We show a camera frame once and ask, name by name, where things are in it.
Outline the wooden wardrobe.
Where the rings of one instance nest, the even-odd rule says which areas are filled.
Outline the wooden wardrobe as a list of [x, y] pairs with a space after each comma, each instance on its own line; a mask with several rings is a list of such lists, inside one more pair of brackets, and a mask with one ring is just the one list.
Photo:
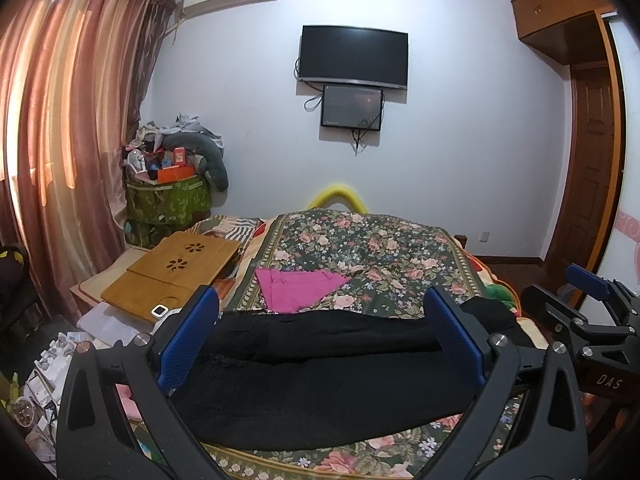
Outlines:
[[597, 269], [615, 216], [623, 170], [623, 90], [603, 15], [610, 0], [513, 0], [521, 42], [570, 72], [570, 156], [544, 258], [545, 288], [567, 285], [573, 263]]

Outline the large wall television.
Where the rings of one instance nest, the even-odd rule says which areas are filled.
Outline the large wall television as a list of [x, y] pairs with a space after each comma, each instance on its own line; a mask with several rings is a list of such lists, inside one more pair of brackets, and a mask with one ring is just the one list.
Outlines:
[[305, 25], [300, 36], [301, 80], [405, 89], [408, 65], [409, 36], [405, 32]]

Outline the pink folded cloth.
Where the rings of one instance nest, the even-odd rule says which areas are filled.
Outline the pink folded cloth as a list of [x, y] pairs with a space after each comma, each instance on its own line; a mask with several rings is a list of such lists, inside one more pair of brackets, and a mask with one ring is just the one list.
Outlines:
[[256, 269], [267, 308], [277, 314], [293, 314], [336, 292], [350, 278], [330, 271], [281, 271]]

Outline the green plush toy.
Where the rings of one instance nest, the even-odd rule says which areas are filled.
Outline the green plush toy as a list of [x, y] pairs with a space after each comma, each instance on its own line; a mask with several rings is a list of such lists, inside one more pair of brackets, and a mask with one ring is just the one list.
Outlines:
[[518, 295], [510, 286], [492, 283], [485, 286], [486, 297], [502, 302], [517, 318], [521, 316], [521, 304]]

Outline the striped cloth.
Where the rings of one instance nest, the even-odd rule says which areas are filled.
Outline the striped cloth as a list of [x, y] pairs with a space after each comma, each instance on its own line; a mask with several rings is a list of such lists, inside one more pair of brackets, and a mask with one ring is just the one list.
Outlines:
[[221, 217], [216, 226], [213, 226], [208, 234], [224, 240], [233, 240], [241, 244], [248, 244], [255, 233], [264, 225], [257, 218]]

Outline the floral green bedspread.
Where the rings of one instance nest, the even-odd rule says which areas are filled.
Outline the floral green bedspread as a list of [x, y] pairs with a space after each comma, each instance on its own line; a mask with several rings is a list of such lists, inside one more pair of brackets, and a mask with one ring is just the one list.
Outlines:
[[[244, 244], [227, 311], [264, 313], [257, 268], [328, 270], [350, 281], [316, 302], [383, 318], [417, 318], [421, 296], [442, 285], [454, 299], [486, 297], [486, 289], [454, 238], [441, 228], [388, 214], [311, 209], [268, 220]], [[233, 479], [409, 479], [431, 460], [460, 417], [451, 415], [396, 434], [309, 451], [207, 451]]]

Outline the bamboo lap desk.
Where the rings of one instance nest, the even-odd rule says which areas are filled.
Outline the bamboo lap desk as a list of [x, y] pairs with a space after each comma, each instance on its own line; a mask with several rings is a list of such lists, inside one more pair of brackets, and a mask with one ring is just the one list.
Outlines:
[[202, 285], [210, 286], [239, 252], [233, 240], [177, 232], [164, 238], [113, 284], [101, 298], [136, 318], [154, 323], [151, 310], [163, 304], [169, 311], [186, 305]]

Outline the yellow foam headboard arch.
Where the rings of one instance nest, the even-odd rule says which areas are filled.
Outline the yellow foam headboard arch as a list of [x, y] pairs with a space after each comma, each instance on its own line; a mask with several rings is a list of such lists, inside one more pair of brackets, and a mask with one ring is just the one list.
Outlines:
[[329, 203], [342, 201], [351, 212], [367, 214], [369, 211], [360, 196], [344, 184], [330, 185], [322, 190], [308, 205], [309, 209], [322, 208]]

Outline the small white device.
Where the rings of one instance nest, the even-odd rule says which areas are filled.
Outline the small white device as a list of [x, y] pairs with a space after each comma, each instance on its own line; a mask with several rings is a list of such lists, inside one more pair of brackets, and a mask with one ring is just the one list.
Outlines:
[[157, 318], [158, 320], [163, 318], [168, 312], [169, 312], [168, 307], [164, 306], [163, 304], [157, 304], [151, 310], [152, 317]]

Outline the small wall monitor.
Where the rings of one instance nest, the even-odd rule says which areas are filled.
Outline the small wall monitor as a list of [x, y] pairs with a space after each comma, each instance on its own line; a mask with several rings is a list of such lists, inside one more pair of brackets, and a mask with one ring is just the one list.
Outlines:
[[382, 89], [326, 84], [323, 88], [321, 125], [326, 128], [378, 131], [381, 129]]

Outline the green fabric storage bin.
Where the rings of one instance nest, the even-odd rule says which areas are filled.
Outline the green fabric storage bin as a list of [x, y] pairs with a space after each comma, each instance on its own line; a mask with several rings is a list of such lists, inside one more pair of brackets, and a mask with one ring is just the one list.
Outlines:
[[126, 199], [125, 240], [143, 248], [208, 218], [212, 206], [208, 182], [200, 176], [165, 184], [127, 182]]

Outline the orange box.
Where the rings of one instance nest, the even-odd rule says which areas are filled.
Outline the orange box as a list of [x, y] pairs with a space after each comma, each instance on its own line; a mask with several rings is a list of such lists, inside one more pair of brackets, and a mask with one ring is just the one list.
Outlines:
[[186, 180], [196, 175], [192, 165], [168, 166], [157, 170], [157, 183], [165, 184]]

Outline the pink striped curtain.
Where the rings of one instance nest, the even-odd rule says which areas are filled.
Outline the pink striped curtain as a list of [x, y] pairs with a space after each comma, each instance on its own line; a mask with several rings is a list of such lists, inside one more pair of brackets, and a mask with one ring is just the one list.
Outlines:
[[124, 251], [122, 149], [176, 0], [1, 0], [1, 237], [46, 309]]

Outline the black pants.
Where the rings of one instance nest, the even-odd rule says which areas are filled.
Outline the black pants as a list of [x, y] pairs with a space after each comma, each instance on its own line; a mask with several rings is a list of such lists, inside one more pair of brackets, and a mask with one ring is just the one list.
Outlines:
[[225, 313], [171, 401], [204, 443], [297, 451], [418, 428], [474, 396], [426, 318], [320, 310]]

